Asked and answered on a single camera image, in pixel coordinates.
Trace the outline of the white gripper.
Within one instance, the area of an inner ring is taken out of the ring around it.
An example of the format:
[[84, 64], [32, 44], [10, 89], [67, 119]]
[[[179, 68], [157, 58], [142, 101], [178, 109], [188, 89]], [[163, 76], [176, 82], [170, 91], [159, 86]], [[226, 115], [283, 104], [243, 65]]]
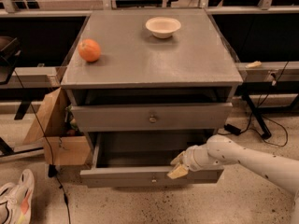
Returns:
[[211, 163], [206, 146], [188, 147], [186, 151], [179, 153], [170, 164], [175, 166], [167, 176], [171, 179], [181, 178], [188, 174], [189, 169], [193, 172], [206, 169]]

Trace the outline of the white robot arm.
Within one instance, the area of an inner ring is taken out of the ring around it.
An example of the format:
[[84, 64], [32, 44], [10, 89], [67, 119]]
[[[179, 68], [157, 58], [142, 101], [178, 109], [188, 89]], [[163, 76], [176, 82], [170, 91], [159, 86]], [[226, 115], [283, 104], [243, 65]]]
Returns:
[[239, 164], [254, 174], [294, 195], [290, 224], [299, 224], [299, 161], [242, 147], [230, 138], [213, 135], [201, 146], [191, 146], [179, 153], [167, 174], [171, 179], [188, 172], [214, 170], [219, 166]]

